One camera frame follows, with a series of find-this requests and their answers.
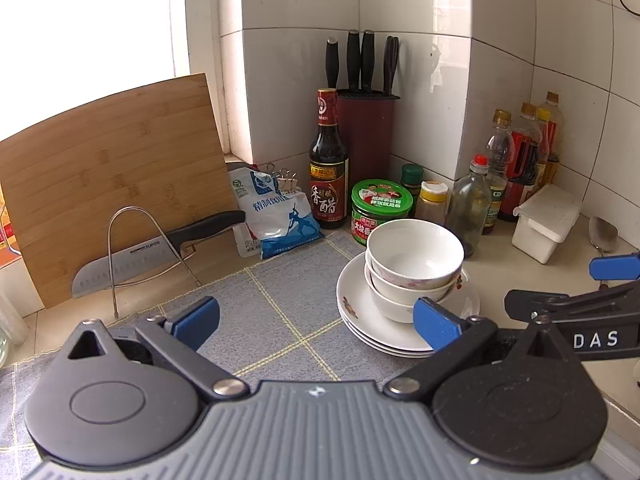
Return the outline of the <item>orange cooking wine jug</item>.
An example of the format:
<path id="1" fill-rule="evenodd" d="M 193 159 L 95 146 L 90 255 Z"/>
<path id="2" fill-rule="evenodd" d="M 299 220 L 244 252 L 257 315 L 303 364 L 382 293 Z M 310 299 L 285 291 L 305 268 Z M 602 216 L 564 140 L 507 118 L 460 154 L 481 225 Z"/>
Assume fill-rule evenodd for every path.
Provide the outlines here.
<path id="1" fill-rule="evenodd" d="M 6 201 L 4 200 L 2 192 L 0 192 L 0 206 L 0 266 L 6 266 L 7 264 L 20 258 L 22 253 L 17 245 L 14 229 L 10 220 L 8 210 L 6 209 Z"/>

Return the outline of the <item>clear glass bottle red cap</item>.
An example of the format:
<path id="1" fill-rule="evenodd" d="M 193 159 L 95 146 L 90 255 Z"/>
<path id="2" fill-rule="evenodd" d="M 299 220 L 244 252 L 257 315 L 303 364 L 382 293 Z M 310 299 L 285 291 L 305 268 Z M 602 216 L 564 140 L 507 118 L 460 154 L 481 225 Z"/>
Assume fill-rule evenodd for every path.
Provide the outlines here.
<path id="1" fill-rule="evenodd" d="M 488 158 L 477 154 L 470 172 L 454 184 L 445 226 L 460 240 L 466 258 L 471 257 L 482 237 L 491 204 L 491 189 L 486 181 Z"/>

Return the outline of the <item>red label sauce bottle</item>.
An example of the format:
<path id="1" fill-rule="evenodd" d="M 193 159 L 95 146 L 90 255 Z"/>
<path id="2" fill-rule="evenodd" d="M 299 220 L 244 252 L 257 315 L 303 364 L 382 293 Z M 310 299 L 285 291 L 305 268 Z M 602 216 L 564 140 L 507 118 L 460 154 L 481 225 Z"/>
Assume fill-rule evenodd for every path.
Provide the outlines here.
<path id="1" fill-rule="evenodd" d="M 512 122 L 514 159 L 506 168 L 508 184 L 498 212 L 501 220 L 514 222 L 514 209 L 537 181 L 539 149 L 542 133 L 537 122 L 537 107 L 529 102 L 521 106 L 520 114 Z"/>

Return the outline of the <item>white fruit plate back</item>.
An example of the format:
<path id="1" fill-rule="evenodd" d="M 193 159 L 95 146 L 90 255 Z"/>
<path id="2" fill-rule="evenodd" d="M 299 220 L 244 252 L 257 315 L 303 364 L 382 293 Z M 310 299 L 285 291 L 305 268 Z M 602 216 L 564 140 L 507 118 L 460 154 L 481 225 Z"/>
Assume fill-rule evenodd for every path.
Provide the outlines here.
<path id="1" fill-rule="evenodd" d="M 413 324 L 386 318 L 375 307 L 367 285 L 366 254 L 347 263 L 337 279 L 337 309 L 346 327 L 369 347 L 403 358 L 425 358 L 432 348 Z"/>

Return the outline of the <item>grey teal dish mat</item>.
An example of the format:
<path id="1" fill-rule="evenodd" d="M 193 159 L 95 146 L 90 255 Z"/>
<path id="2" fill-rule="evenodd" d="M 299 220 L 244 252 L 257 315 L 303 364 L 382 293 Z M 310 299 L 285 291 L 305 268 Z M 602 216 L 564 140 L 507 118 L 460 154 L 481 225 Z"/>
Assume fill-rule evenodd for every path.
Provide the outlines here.
<path id="1" fill-rule="evenodd" d="M 201 296 L 213 296 L 220 305 L 219 327 L 198 352 L 251 387 L 263 379 L 382 384 L 409 368 L 411 360 L 356 338 L 342 322 L 335 297 L 338 276 L 362 251 L 350 235 L 334 232 L 107 328 L 115 337 L 132 337 L 142 318 L 171 316 Z"/>

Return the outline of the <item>dark vinegar bottle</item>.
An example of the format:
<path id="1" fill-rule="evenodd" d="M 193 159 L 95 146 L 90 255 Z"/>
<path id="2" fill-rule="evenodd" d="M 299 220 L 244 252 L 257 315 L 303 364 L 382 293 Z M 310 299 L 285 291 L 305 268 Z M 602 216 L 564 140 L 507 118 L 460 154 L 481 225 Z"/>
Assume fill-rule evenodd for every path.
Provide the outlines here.
<path id="1" fill-rule="evenodd" d="M 340 228 L 347 217 L 348 151 L 337 120 L 337 90 L 317 91 L 318 132 L 309 150 L 309 203 L 323 229 Z"/>

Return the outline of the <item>clear bottle gold cap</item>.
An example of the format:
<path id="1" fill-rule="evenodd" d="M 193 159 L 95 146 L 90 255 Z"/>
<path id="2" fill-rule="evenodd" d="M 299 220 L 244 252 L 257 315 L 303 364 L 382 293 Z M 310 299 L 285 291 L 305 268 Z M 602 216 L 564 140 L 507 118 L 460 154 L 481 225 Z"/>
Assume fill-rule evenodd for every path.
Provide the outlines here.
<path id="1" fill-rule="evenodd" d="M 486 146 L 489 171 L 503 179 L 515 156 L 515 145 L 511 130 L 511 113 L 496 108 L 492 118 L 492 135 Z"/>

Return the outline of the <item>tall orange cap bottle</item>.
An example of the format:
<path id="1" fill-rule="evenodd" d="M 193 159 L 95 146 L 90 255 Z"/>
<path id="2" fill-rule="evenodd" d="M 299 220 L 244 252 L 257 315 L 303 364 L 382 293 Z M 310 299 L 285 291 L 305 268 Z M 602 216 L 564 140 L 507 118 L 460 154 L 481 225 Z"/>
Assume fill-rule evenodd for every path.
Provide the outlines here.
<path id="1" fill-rule="evenodd" d="M 544 129 L 548 145 L 548 157 L 542 176 L 543 184 L 551 184 L 558 172 L 563 144 L 564 115 L 559 107 L 560 96 L 547 92 L 546 100 L 538 106 L 537 115 Z"/>

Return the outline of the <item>white plastic box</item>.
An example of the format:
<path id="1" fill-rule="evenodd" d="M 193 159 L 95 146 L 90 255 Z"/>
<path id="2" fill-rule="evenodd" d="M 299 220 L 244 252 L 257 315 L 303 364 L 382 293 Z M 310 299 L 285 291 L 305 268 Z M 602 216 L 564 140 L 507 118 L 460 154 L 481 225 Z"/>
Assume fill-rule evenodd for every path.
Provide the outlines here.
<path id="1" fill-rule="evenodd" d="M 514 209 L 518 217 L 512 245 L 530 258 L 546 264 L 575 225 L 582 202 L 553 184 Z"/>

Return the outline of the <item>tall plastic bag roll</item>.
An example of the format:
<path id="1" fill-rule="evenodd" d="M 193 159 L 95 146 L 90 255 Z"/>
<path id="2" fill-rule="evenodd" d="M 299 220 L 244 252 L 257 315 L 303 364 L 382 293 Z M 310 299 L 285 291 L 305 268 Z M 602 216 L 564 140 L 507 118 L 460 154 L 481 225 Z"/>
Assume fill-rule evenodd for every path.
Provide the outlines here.
<path id="1" fill-rule="evenodd" d="M 27 324 L 17 310 L 14 309 L 4 292 L 0 292 L 0 324 L 1 329 L 12 344 L 20 346 L 28 338 L 29 328 Z"/>

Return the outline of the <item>binder clips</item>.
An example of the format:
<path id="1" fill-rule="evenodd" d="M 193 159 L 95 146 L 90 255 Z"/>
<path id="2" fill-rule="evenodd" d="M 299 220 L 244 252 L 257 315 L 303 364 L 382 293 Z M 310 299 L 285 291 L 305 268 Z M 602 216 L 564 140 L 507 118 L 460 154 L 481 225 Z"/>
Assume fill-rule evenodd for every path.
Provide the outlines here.
<path id="1" fill-rule="evenodd" d="M 288 195 L 300 190 L 295 171 L 284 167 L 277 168 L 273 162 L 268 162 L 266 173 L 269 174 L 268 185 L 273 192 Z"/>

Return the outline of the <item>green lid sauce jar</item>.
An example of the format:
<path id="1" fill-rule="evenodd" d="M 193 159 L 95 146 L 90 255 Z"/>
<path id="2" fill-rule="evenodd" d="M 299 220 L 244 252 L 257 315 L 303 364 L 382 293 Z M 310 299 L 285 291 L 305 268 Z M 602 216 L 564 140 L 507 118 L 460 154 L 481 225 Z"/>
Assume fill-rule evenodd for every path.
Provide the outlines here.
<path id="1" fill-rule="evenodd" d="M 381 224 L 408 217 L 413 206 L 409 191 L 384 179 L 362 180 L 352 188 L 350 232 L 356 242 L 367 244 L 372 231 Z"/>

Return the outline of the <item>white blue salt bag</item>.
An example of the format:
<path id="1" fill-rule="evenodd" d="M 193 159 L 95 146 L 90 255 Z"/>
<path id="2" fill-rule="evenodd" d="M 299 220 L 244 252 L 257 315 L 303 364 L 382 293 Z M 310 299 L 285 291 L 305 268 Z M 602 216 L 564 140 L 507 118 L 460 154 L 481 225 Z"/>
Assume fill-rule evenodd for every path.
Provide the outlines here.
<path id="1" fill-rule="evenodd" d="M 269 259 L 322 239 L 304 192 L 283 192 L 271 174 L 248 167 L 233 169 L 229 176 L 245 214 L 245 220 L 232 228 L 241 257 Z"/>

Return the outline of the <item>white bowl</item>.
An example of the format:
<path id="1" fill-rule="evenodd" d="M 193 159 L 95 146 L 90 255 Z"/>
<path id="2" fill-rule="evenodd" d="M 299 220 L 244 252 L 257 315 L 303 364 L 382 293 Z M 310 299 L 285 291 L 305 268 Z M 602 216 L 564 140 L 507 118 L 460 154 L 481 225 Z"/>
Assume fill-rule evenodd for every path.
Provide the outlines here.
<path id="1" fill-rule="evenodd" d="M 411 324 L 414 304 L 420 298 L 426 297 L 434 301 L 443 300 L 461 286 L 461 281 L 457 280 L 448 286 L 424 292 L 424 290 L 405 290 L 401 287 L 378 284 L 372 280 L 371 275 L 367 275 L 367 285 L 373 303 L 382 315 L 398 323 Z"/>
<path id="2" fill-rule="evenodd" d="M 390 301 L 405 304 L 406 306 L 414 304 L 416 300 L 421 297 L 427 297 L 435 301 L 444 299 L 447 294 L 461 283 L 462 279 L 462 274 L 458 273 L 448 283 L 442 286 L 430 289 L 407 288 L 385 281 L 384 278 L 381 278 L 368 264 L 366 264 L 364 268 L 377 292 Z"/>
<path id="3" fill-rule="evenodd" d="M 461 270 L 464 250 L 443 226 L 399 219 L 375 228 L 367 239 L 372 269 L 385 281 L 411 289 L 433 289 Z"/>

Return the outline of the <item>yellow lid spice jar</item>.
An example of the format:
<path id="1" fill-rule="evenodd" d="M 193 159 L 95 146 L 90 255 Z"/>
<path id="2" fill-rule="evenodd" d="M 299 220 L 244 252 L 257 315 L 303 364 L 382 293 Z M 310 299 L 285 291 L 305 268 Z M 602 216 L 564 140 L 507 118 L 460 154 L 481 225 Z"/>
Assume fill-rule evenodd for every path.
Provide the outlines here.
<path id="1" fill-rule="evenodd" d="M 423 181 L 416 199 L 414 216 L 442 226 L 446 219 L 448 192 L 448 186 L 445 183 Z"/>

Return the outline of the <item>dark red knife block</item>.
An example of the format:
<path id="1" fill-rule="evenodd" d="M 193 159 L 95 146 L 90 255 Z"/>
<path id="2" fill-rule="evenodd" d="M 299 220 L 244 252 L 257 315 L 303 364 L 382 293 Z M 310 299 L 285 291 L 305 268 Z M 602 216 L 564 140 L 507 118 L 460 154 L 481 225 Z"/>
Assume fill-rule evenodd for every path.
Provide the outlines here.
<path id="1" fill-rule="evenodd" d="M 380 90 L 373 88 L 375 34 L 352 29 L 347 34 L 347 86 L 337 90 L 337 119 L 349 156 L 348 185 L 384 178 L 390 169 L 394 128 L 393 83 L 399 58 L 399 39 L 388 36 L 383 49 Z"/>

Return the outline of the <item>yellow label oil bottle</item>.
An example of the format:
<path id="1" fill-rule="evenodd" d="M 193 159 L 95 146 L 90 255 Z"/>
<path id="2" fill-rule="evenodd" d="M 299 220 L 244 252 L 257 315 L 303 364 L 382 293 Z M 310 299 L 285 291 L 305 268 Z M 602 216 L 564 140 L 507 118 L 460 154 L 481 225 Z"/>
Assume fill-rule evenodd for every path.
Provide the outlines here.
<path id="1" fill-rule="evenodd" d="M 508 181 L 505 177 L 500 176 L 500 174 L 496 174 L 492 171 L 488 172 L 486 176 L 486 182 L 491 190 L 491 199 L 483 228 L 484 235 L 489 234 L 495 227 L 498 218 L 498 212 L 502 204 L 504 191 L 506 190 L 506 185 L 508 184 Z"/>

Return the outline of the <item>green cap small jar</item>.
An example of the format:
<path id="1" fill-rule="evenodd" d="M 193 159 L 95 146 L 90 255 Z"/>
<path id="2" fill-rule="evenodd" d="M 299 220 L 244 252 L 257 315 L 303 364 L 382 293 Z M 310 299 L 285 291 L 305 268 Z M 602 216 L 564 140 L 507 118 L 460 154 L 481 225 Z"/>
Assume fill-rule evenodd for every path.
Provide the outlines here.
<path id="1" fill-rule="evenodd" d="M 423 181 L 423 168 L 416 164 L 405 164 L 401 167 L 400 184 L 410 193 L 413 200 L 413 206 L 421 192 L 421 184 Z"/>

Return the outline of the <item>bamboo cutting board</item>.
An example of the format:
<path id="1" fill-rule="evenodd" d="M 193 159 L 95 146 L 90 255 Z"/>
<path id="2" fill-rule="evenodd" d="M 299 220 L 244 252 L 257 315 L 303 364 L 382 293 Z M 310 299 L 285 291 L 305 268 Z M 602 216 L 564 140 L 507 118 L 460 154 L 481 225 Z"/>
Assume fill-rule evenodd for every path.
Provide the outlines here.
<path id="1" fill-rule="evenodd" d="M 119 92 L 1 142 L 1 191 L 47 308 L 86 263 L 235 206 L 205 75 Z"/>

